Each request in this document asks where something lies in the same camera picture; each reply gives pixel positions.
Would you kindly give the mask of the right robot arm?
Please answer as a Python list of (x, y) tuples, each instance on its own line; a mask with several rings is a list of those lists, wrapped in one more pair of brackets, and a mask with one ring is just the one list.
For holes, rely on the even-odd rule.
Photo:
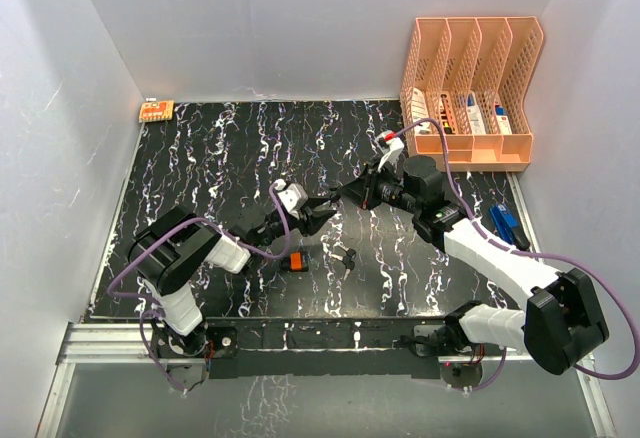
[(609, 330), (591, 278), (506, 251), (503, 241), (478, 231), (468, 213), (447, 198), (444, 178), (426, 156), (406, 159), (400, 173), (376, 160), (332, 191), (333, 200), (349, 200), (363, 210), (385, 203), (411, 214), (420, 238), (475, 269), (518, 305), (510, 310), (469, 301), (449, 313), (425, 344), (460, 355), (485, 343), (509, 347), (561, 375), (606, 342)]

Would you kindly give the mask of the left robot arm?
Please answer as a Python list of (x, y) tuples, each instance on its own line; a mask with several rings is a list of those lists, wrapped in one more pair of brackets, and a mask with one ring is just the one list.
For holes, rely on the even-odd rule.
[(190, 286), (203, 264), (240, 274), (274, 241), (290, 239), (293, 231), (312, 236), (335, 214), (327, 198), (284, 192), (273, 211), (248, 208), (228, 230), (218, 231), (176, 206), (139, 232), (129, 247), (128, 265), (151, 292), (164, 342), (186, 357), (204, 351), (207, 326)]

